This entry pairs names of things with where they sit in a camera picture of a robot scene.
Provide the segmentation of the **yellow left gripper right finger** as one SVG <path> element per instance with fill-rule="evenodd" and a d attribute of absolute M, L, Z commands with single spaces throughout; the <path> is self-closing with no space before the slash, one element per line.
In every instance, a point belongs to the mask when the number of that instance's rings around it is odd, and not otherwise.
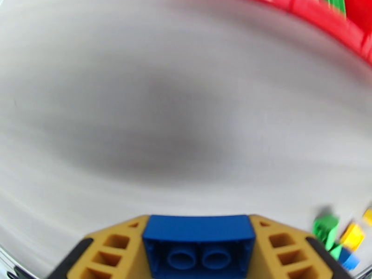
<path fill-rule="evenodd" d="M 248 279 L 353 279 L 311 233 L 250 215 L 256 234 Z"/>

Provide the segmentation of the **green lego brick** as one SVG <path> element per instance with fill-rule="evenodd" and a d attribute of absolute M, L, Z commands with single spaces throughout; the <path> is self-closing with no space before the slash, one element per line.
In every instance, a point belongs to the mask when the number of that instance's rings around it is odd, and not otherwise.
<path fill-rule="evenodd" d="M 346 16 L 345 0 L 321 0 L 326 3 L 331 9 Z"/>
<path fill-rule="evenodd" d="M 332 214 L 327 214 L 316 218 L 312 227 L 312 233 L 336 260 L 339 259 L 342 251 L 342 245 L 336 239 L 338 227 L 339 218 Z"/>

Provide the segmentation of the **blue lego brick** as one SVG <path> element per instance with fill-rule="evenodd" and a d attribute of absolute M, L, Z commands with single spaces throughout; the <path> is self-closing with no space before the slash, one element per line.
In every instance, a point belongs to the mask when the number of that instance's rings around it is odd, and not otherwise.
<path fill-rule="evenodd" d="M 247 215 L 152 215 L 142 238 L 153 279 L 245 279 L 256 234 Z"/>
<path fill-rule="evenodd" d="M 360 259 L 348 249 L 342 247 L 338 262 L 348 271 L 354 270 L 360 263 Z"/>

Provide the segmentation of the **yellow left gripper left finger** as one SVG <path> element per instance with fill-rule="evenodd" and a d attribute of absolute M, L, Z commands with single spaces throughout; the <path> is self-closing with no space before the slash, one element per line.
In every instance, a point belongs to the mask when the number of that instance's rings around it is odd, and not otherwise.
<path fill-rule="evenodd" d="M 53 271 L 53 279 L 152 279 L 142 215 L 86 235 Z"/>

